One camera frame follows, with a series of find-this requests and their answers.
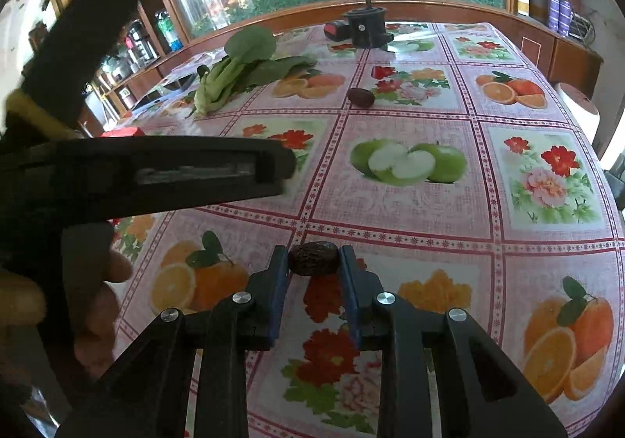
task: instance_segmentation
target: bottle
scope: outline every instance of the bottle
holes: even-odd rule
[[[573,8],[569,0],[561,0],[560,2],[560,18],[558,20],[557,31],[562,36],[568,36],[573,20]]]
[[[549,0],[549,29],[557,32],[557,25],[560,20],[560,0]]]
[[[171,50],[175,52],[178,49],[182,49],[182,42],[174,30],[174,24],[171,22],[171,17],[167,10],[163,9],[157,11],[154,14],[154,17],[156,17],[156,20],[158,21],[156,22],[158,29],[161,30],[161,33],[165,37],[165,40],[167,40]]]

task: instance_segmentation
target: metal rivet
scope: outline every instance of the metal rivet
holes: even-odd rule
[[[232,296],[232,300],[235,301],[237,304],[246,304],[252,300],[252,294],[250,294],[249,292],[236,292]]]
[[[467,312],[459,307],[454,307],[454,309],[449,310],[449,318],[454,322],[464,322],[467,319]]]
[[[174,320],[178,318],[179,314],[180,313],[175,307],[170,307],[168,309],[161,311],[161,320],[163,322],[173,322]]]
[[[385,306],[395,302],[395,296],[390,292],[380,292],[376,299],[380,304],[384,304]]]

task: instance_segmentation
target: table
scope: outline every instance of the table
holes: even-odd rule
[[[467,309],[574,435],[623,366],[625,238],[598,161],[545,77],[493,26],[387,28],[395,53],[329,42],[321,26],[290,31],[277,55],[316,57],[303,75],[207,117],[173,98],[124,121],[151,135],[278,139],[298,166],[279,197],[118,224],[115,247],[135,272],[116,354],[159,306],[207,309],[242,289],[276,244],[351,244],[416,307]],[[373,107],[346,100],[355,86],[374,92]],[[294,276],[287,295],[276,347],[246,360],[250,435],[374,434],[380,355],[351,345],[336,277]]]

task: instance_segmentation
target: purple spray can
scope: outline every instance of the purple spray can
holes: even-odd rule
[[[560,18],[557,25],[557,31],[562,36],[568,36],[573,20],[573,8],[569,0],[561,0],[560,2]]]
[[[560,20],[560,0],[549,0],[549,29],[557,32],[557,25]]]

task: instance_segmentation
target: red flower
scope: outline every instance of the red flower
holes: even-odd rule
[[[380,80],[377,84],[379,93],[392,93],[401,87],[402,80]]]
[[[353,49],[354,46],[351,43],[344,43],[341,45],[335,45],[331,47],[332,50],[345,50],[345,49]]]
[[[304,343],[304,359],[297,377],[316,387],[337,383],[347,373],[355,374],[354,359],[360,354],[345,332],[314,331]]]
[[[251,137],[252,135],[260,135],[266,129],[267,127],[262,124],[254,124],[252,126],[248,126],[247,128],[243,128],[243,136]]]
[[[371,77],[381,80],[382,78],[390,77],[395,73],[395,68],[392,66],[374,66],[371,69]]]
[[[484,49],[499,49],[501,45],[495,42],[477,42],[477,45],[484,47]]]
[[[510,148],[510,151],[516,154],[523,154],[523,151],[529,149],[529,142],[523,140],[521,137],[512,137],[504,141],[504,144]]]
[[[313,138],[312,135],[307,135],[304,130],[288,130],[288,132],[280,133],[279,135],[271,135],[267,137],[269,140],[275,140],[282,142],[282,145],[287,149],[305,149],[306,142]]]
[[[323,323],[330,313],[340,315],[342,305],[338,274],[310,278],[304,294],[304,306],[313,322]]]
[[[571,169],[579,169],[579,163],[575,161],[575,153],[568,151],[565,146],[551,146],[549,151],[541,154],[541,158],[551,165],[551,170],[558,176],[569,177]]]

